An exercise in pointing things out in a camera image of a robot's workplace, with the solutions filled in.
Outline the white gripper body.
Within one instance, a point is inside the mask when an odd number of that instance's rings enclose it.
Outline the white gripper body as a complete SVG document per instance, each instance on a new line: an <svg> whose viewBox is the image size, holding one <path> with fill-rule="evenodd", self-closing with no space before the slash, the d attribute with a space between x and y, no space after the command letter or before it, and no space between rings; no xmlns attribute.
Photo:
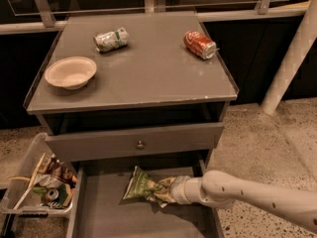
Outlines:
<svg viewBox="0 0 317 238"><path fill-rule="evenodd" d="M179 176L171 183L170 195L178 204L190 204L185 193L185 184L188 180L189 176Z"/></svg>

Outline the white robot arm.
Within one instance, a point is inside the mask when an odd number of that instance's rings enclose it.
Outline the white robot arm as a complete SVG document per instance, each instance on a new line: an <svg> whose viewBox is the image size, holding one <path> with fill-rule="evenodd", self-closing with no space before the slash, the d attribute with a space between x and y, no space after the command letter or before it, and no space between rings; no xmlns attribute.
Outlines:
<svg viewBox="0 0 317 238"><path fill-rule="evenodd" d="M317 0L310 0L304 18L264 97L261 109L271 114L317 39ZM178 204L200 203L226 208L239 200L306 230L317 232L317 192L249 181L219 171L200 178L175 178L168 195Z"/></svg>

